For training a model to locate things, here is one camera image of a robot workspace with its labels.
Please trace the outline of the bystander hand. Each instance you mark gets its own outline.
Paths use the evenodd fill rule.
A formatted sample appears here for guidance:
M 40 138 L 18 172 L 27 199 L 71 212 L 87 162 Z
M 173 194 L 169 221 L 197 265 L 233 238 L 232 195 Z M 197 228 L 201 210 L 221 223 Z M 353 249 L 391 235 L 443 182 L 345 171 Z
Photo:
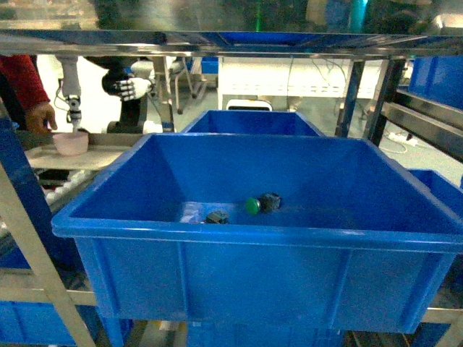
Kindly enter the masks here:
M 40 103 L 25 112 L 27 130 L 36 135 L 57 130 L 55 110 L 49 102 Z

